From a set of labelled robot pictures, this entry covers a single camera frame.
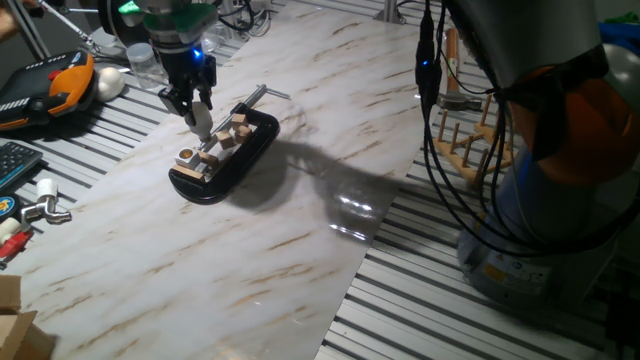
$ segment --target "wooden block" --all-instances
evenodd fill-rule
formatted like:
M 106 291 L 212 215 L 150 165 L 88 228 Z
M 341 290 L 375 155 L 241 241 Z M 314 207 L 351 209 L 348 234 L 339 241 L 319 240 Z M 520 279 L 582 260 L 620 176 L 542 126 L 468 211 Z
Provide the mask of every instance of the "wooden block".
M 235 141 L 233 141 L 233 137 L 229 134 L 228 131 L 218 131 L 216 133 L 216 137 L 218 138 L 218 142 L 223 149 L 229 149 L 235 146 Z
M 180 165 L 173 165 L 172 169 L 175 170 L 175 171 L 179 171 L 179 172 L 181 172 L 181 173 L 183 173 L 183 174 L 185 174 L 185 175 L 187 175 L 189 177 L 192 177 L 192 178 L 194 178 L 194 179 L 196 179 L 198 181 L 204 182 L 204 174 L 203 173 L 199 173 L 197 171 L 193 171 L 191 169 L 188 169 L 188 168 L 186 168 L 184 166 L 180 166 Z
M 231 118 L 231 127 L 233 130 L 238 130 L 240 126 L 249 126 L 247 116 L 244 114 L 233 114 L 233 118 Z
M 245 141 L 251 136 L 251 129 L 246 126 L 240 126 L 236 130 L 236 142 L 238 144 L 244 144 Z
M 201 150 L 198 150 L 198 155 L 200 155 L 200 161 L 207 164 L 211 169 L 216 170 L 220 166 L 217 157 Z

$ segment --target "blue object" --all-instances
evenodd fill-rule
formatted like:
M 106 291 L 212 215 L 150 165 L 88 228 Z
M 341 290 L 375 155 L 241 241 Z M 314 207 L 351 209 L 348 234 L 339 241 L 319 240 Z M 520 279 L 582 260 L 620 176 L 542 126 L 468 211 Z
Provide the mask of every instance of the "blue object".
M 604 23 L 599 25 L 603 43 L 622 46 L 640 56 L 640 25 Z

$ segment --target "cardboard box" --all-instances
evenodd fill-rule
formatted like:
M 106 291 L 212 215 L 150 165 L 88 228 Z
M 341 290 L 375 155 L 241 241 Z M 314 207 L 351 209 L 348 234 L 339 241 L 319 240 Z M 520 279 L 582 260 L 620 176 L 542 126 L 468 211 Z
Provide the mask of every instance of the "cardboard box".
M 21 313 L 20 277 L 0 276 L 0 360 L 47 360 L 55 341 L 33 324 L 36 311 Z

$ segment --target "marble surface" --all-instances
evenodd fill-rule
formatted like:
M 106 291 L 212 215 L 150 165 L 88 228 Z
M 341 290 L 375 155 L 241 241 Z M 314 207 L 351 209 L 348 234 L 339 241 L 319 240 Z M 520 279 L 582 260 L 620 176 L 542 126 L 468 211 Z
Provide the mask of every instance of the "marble surface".
M 219 70 L 214 119 L 265 83 L 276 142 L 224 202 L 173 190 L 170 117 L 9 267 L 55 359 L 312 359 L 418 151 L 418 29 L 292 3 Z

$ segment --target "wooden peg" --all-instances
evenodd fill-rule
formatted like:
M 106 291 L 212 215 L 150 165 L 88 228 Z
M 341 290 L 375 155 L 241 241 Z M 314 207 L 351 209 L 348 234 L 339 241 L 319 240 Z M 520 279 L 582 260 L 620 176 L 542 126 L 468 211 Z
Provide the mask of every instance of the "wooden peg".
M 473 143 L 473 136 L 467 138 L 467 147 L 464 149 L 464 156 L 462 157 L 462 167 L 467 167 L 467 160 L 469 159 L 469 151 L 471 151 L 471 144 Z
M 440 121 L 440 132 L 438 132 L 438 142 L 442 141 L 442 134 L 444 134 L 444 123 L 447 121 L 447 115 L 449 114 L 449 110 L 444 110 L 442 112 L 442 121 Z
M 453 138 L 451 139 L 451 150 L 449 150 L 449 154 L 453 154 L 453 150 L 456 149 L 456 138 L 458 137 L 458 128 L 460 128 L 460 123 L 456 122 L 456 126 L 453 128 Z
M 482 118 L 480 119 L 480 126 L 484 126 L 485 120 L 487 120 L 487 114 L 489 114 L 489 105 L 491 105 L 491 99 L 493 94 L 487 95 L 487 101 L 484 104 L 484 111 L 482 112 Z

